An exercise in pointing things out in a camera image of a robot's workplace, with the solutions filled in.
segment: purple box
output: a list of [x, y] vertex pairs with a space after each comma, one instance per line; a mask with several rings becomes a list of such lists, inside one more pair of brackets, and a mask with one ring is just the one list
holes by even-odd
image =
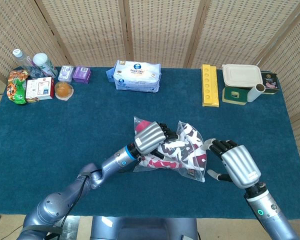
[[87, 84], [89, 83], [90, 76], [91, 76], [91, 71], [89, 67], [77, 66], [72, 78], [77, 83]]

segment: white bottle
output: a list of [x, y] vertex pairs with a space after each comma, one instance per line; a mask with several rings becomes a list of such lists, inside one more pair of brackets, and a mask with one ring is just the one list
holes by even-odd
[[55, 79], [58, 76], [58, 71], [48, 58], [47, 54], [43, 52], [37, 53], [33, 57], [33, 62], [41, 69], [46, 77], [51, 76]]
[[31, 78], [43, 78], [45, 75], [44, 73], [38, 68], [31, 58], [23, 53], [20, 49], [13, 50], [13, 55], [15, 56], [15, 60], [19, 63], [19, 65], [25, 69]]

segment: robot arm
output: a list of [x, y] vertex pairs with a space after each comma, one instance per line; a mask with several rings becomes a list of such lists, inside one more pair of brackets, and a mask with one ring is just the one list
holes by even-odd
[[232, 140], [213, 139], [208, 149], [222, 161], [228, 174], [208, 170], [217, 180], [233, 182], [238, 188], [245, 189], [244, 198], [254, 215], [273, 240], [299, 240], [294, 229], [280, 210], [264, 182], [259, 182], [261, 172], [244, 145]]
[[109, 157], [98, 169], [93, 163], [83, 167], [76, 180], [64, 191], [55, 192], [42, 200], [28, 214], [18, 240], [51, 239], [62, 233], [55, 223], [67, 217], [77, 201], [87, 195], [91, 189], [100, 187], [111, 175], [156, 149], [166, 140], [175, 140], [178, 136], [167, 128], [166, 124], [153, 122], [139, 132], [134, 142], [123, 147]]

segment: clear plastic bag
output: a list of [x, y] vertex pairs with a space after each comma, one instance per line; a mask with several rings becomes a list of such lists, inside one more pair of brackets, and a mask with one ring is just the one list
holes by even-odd
[[[134, 133], [137, 134], [149, 124], [150, 121], [134, 117]], [[179, 121], [176, 134], [179, 136], [177, 140], [166, 141], [157, 148], [159, 154], [142, 156], [133, 171], [172, 169], [186, 178], [205, 182], [207, 154], [200, 133], [190, 124]]]

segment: bottle cap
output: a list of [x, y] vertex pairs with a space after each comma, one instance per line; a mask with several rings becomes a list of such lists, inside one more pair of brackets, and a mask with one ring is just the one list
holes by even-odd
[[16, 58], [20, 58], [22, 56], [22, 51], [20, 49], [15, 49], [13, 50], [13, 55], [16, 57]]

